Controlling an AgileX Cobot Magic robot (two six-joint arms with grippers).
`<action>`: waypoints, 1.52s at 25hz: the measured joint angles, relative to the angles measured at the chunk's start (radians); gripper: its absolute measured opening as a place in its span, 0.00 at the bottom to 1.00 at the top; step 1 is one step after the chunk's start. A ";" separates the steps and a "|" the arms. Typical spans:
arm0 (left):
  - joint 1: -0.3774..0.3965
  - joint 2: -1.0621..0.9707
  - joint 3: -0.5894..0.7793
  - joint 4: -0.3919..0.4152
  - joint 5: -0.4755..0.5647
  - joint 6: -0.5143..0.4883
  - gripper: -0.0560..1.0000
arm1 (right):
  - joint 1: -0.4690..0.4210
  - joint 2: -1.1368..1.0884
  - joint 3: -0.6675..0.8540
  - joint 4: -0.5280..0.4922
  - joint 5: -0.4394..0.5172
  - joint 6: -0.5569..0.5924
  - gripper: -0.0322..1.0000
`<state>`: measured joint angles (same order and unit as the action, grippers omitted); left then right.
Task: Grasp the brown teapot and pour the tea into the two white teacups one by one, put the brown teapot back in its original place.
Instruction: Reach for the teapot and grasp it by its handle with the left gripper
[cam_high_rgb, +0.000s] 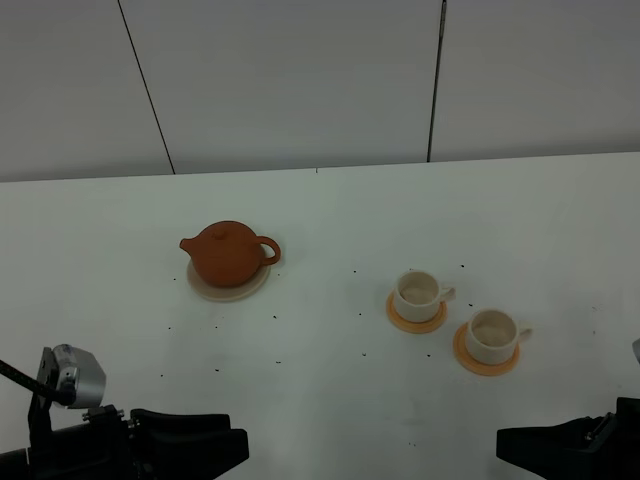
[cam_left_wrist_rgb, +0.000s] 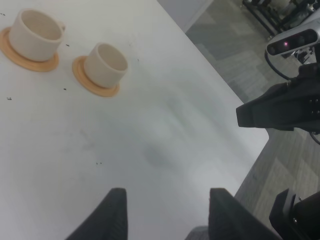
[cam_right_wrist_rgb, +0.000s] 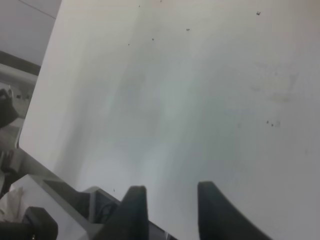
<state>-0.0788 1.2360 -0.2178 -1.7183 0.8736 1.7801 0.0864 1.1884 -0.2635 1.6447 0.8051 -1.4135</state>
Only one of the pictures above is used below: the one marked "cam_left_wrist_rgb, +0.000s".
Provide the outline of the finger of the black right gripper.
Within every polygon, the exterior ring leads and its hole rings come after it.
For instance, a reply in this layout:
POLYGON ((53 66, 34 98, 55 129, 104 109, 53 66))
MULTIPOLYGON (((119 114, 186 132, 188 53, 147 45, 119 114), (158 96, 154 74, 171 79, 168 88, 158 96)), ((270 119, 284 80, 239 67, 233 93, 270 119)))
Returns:
POLYGON ((270 211, 269 220, 271 223, 285 223, 290 219, 290 212, 295 203, 296 193, 288 188, 279 193, 274 200, 270 211))

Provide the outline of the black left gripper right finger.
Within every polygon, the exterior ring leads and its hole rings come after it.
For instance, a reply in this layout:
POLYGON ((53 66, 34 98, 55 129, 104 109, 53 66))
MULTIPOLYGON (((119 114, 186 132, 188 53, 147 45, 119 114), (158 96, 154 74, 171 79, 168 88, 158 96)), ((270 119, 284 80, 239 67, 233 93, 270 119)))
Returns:
POLYGON ((208 237, 210 240, 279 239, 226 189, 212 188, 209 195, 208 237))

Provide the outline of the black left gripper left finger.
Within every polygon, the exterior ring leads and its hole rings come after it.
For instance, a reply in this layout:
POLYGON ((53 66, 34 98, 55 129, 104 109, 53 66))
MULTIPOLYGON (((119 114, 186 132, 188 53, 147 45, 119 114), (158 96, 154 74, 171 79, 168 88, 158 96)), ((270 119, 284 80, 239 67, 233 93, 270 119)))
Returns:
POLYGON ((112 188, 67 240, 127 240, 127 191, 112 188))

